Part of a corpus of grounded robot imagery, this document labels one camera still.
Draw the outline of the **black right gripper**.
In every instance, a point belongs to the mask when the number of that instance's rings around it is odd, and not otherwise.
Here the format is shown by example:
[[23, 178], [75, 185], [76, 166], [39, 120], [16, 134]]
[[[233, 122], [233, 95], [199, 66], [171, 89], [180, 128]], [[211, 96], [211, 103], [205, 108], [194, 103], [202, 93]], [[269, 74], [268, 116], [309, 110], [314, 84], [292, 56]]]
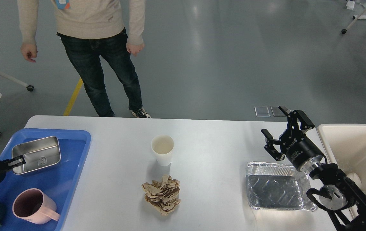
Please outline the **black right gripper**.
[[[287, 116], [287, 129], [279, 140], [275, 140], [268, 130], [262, 129], [266, 140], [264, 149], [276, 161], [287, 158], [298, 171], [312, 172], [325, 158], [324, 153], [305, 135], [315, 125], [304, 111], [291, 111], [285, 106], [279, 106], [278, 109]], [[280, 152], [274, 145], [280, 146]]]

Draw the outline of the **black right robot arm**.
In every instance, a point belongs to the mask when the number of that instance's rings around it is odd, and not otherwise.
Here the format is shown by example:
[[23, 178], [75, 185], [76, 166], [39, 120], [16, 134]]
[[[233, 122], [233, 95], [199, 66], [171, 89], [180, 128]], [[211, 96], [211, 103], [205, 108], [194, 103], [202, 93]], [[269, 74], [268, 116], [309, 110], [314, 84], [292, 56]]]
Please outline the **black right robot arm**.
[[325, 154], [306, 136], [315, 126], [304, 111], [278, 109], [287, 117], [287, 129], [275, 140], [266, 129], [265, 150], [277, 161], [287, 158], [297, 171], [311, 179], [319, 179], [323, 186], [310, 188], [306, 195], [318, 208], [328, 213], [337, 231], [366, 231], [366, 194], [338, 167], [336, 163], [322, 163]]

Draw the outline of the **person right hand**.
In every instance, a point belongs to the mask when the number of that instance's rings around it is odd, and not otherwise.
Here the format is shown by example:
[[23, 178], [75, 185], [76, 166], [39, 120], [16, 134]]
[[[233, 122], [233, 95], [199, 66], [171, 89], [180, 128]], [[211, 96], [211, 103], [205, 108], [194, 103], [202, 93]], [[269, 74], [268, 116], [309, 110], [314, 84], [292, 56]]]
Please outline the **person right hand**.
[[22, 43], [21, 44], [21, 54], [23, 58], [31, 63], [36, 63], [36, 57], [38, 54], [38, 49], [36, 44]]

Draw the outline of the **person left hand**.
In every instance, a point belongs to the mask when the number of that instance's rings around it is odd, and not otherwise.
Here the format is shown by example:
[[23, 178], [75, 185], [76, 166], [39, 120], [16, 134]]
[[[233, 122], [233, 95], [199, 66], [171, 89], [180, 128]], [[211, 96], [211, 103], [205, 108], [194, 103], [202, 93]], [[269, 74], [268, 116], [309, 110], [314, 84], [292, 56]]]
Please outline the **person left hand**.
[[132, 54], [134, 57], [136, 57], [142, 50], [145, 48], [145, 44], [131, 44], [129, 42], [126, 43], [126, 50], [129, 54]]

